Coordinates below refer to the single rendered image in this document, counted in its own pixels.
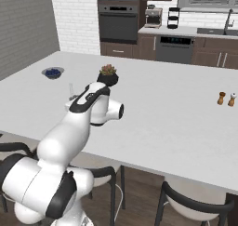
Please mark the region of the grey bowl of blueberries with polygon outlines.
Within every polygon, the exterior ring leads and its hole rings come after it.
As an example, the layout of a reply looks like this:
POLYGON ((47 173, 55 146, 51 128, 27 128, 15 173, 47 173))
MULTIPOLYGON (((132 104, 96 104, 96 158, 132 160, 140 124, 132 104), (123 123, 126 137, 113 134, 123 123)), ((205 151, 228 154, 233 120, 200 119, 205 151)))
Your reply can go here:
POLYGON ((60 78, 63 73, 64 69, 61 67, 49 67, 42 71, 42 75, 51 80, 60 78))

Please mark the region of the grey dishwasher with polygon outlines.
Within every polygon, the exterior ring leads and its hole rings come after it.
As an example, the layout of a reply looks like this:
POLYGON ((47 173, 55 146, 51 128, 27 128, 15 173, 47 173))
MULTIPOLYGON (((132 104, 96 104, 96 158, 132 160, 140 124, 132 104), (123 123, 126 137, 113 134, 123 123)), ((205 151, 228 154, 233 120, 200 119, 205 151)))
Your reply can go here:
POLYGON ((179 64, 192 61, 194 38, 190 36, 158 35, 156 41, 156 60, 179 64))

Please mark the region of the black built-in oven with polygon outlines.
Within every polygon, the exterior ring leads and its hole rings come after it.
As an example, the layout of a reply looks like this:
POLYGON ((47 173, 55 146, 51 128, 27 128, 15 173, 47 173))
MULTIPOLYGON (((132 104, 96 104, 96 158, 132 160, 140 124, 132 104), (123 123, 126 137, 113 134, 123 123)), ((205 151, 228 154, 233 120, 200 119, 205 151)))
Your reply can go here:
POLYGON ((138 40, 138 7, 99 4, 99 40, 135 45, 138 40))

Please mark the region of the succulent in black pot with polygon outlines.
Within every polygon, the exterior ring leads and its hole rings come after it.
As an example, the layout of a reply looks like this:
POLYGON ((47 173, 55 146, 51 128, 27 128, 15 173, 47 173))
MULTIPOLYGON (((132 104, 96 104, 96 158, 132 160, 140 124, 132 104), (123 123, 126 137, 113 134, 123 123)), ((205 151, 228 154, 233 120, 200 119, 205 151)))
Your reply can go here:
POLYGON ((99 70, 98 82, 106 86, 114 86, 118 80, 119 76, 116 73, 116 69, 111 64, 102 66, 99 70))

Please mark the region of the silver coffee machine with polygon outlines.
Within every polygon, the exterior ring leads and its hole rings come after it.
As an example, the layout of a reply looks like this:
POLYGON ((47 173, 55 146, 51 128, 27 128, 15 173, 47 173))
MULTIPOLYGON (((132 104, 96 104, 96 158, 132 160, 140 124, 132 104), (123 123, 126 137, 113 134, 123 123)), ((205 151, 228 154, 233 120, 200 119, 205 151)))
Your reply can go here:
POLYGON ((159 28, 162 25, 163 10, 159 7, 145 10, 145 28, 159 28))

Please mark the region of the grey sink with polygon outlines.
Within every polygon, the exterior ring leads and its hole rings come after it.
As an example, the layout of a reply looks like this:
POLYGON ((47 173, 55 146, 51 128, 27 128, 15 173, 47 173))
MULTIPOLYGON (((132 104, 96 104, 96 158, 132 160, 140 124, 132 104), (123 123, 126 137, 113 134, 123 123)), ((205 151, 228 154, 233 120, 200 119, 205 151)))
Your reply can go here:
POLYGON ((225 32, 223 29, 212 29, 212 28, 197 28, 197 33, 238 36, 238 30, 227 30, 225 32))

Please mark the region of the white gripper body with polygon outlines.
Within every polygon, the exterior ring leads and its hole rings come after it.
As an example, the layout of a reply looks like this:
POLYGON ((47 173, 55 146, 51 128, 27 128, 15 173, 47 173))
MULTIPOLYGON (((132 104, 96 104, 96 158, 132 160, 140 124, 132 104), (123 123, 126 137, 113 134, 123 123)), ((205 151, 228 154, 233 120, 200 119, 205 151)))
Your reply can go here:
POLYGON ((69 110, 71 107, 77 107, 78 106, 78 103, 77 103, 78 98, 79 98, 78 95, 73 95, 73 96, 69 97, 69 101, 65 104, 65 109, 69 110))

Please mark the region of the silver tap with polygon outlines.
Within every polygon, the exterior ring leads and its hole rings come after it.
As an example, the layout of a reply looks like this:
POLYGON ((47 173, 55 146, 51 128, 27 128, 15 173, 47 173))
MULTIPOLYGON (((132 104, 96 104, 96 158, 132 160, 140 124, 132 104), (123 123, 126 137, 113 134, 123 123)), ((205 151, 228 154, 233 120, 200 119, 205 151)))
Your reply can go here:
POLYGON ((233 9, 231 8, 229 10, 228 17, 227 17, 226 22, 225 22, 223 35, 227 35, 228 28, 233 26, 234 21, 232 22, 232 24, 230 24, 230 17, 231 17, 232 13, 233 13, 233 9))

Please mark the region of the dark brown base cupboards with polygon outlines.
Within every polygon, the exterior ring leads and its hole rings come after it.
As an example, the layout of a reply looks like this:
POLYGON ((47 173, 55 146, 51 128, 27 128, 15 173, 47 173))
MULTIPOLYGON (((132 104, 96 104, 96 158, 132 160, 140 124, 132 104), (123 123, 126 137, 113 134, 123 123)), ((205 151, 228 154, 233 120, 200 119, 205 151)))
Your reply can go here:
MULTIPOLYGON (((138 60, 156 60, 156 34, 139 33, 135 45, 100 43, 100 54, 138 60)), ((190 64, 238 70, 238 38, 194 37, 190 64)))

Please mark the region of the brown white-topped salt shaker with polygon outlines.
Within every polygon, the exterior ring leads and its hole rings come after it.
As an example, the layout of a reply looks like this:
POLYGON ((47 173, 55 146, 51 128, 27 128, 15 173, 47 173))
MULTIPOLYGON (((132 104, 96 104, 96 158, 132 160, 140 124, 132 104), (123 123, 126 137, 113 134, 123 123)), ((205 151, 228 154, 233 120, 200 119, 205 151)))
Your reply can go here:
POLYGON ((228 102, 229 106, 232 107, 234 105, 234 100, 236 99, 236 97, 237 97, 237 95, 235 93, 231 93, 231 98, 230 98, 230 100, 228 102))

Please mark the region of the white stool with black frame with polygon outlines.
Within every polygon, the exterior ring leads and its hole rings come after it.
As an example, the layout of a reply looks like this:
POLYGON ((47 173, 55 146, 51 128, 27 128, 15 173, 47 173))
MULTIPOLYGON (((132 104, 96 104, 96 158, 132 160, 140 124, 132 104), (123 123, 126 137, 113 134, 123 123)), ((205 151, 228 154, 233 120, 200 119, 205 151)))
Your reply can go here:
POLYGON ((70 166, 79 166, 89 169, 95 178, 94 186, 99 187, 106 183, 111 186, 111 213, 110 226, 115 226, 120 209, 126 208, 125 167, 118 162, 90 153, 79 153, 70 163, 70 166), (121 199, 115 207, 115 191, 119 189, 121 199))
POLYGON ((200 221, 201 226, 210 226, 215 218, 218 218, 218 226, 225 226, 226 218, 234 208, 234 201, 227 200, 225 192, 172 176, 165 176, 163 181, 154 226, 160 226, 167 204, 181 216, 200 221))

